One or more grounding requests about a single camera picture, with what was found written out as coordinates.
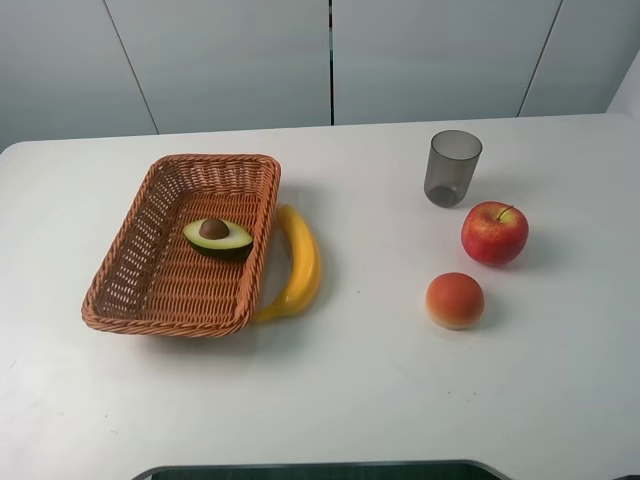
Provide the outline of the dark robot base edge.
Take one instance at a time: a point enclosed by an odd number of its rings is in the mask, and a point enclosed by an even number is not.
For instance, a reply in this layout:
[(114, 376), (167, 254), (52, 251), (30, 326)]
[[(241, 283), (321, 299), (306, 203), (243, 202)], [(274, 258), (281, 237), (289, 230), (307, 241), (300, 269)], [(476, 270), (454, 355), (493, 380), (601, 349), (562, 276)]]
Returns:
[(504, 479), (471, 460), (161, 466), (138, 479)]

